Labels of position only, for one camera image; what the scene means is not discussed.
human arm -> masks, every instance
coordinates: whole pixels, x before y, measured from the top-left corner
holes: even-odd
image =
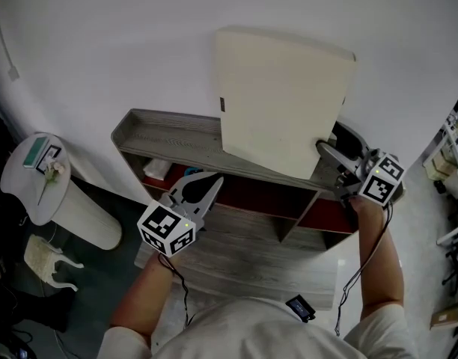
[[[169,296],[172,272],[158,260],[155,252],[147,261],[142,273],[129,288],[113,314],[112,327],[125,327],[142,335],[150,343],[164,303]],[[170,259],[177,266],[180,255]]]
[[[367,260],[385,224],[382,207],[363,197],[351,200],[358,215],[361,265]],[[361,320],[388,304],[403,306],[403,275],[388,230],[361,275]]]

